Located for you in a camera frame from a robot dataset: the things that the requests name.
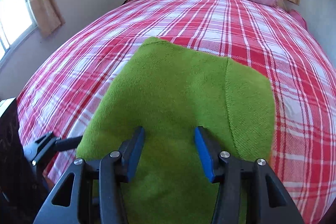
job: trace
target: green cloth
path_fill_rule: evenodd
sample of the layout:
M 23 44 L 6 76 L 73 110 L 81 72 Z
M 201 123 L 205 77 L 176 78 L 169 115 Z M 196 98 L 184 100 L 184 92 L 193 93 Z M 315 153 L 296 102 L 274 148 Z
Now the green cloth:
M 122 184 L 129 223 L 210 223 L 218 184 L 203 173 L 194 129 L 208 128 L 236 157 L 268 159 L 273 93 L 250 67 L 151 37 L 111 83 L 77 156 L 104 157 L 136 126 L 146 139 L 134 179 Z

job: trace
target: green fabric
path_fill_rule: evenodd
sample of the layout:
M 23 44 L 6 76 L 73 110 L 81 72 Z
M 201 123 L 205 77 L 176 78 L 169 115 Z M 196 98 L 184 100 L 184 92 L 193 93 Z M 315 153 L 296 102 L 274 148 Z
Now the green fabric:
M 122 184 L 129 223 L 210 223 L 218 184 L 203 173 L 194 128 L 208 128 L 236 157 L 268 159 L 273 93 L 250 67 L 151 37 L 111 83 L 77 156 L 100 159 L 139 125 L 146 140 L 138 169 Z

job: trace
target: bedspread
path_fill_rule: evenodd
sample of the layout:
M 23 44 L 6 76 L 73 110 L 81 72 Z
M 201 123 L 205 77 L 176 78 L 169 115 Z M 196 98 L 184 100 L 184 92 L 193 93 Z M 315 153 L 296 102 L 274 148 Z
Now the bedspread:
M 247 0 L 132 0 L 63 44 L 18 98 L 23 145 L 82 135 L 123 65 L 151 36 L 229 56 L 269 78 L 276 103 L 270 165 L 306 223 L 336 196 L 336 72 L 314 38 L 278 7 Z M 75 157 L 59 153 L 57 181 Z

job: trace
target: bright window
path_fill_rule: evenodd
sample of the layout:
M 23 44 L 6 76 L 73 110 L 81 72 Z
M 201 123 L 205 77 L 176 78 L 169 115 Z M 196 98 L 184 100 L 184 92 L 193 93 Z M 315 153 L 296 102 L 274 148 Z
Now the bright window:
M 27 0 L 0 0 L 0 59 L 35 27 Z

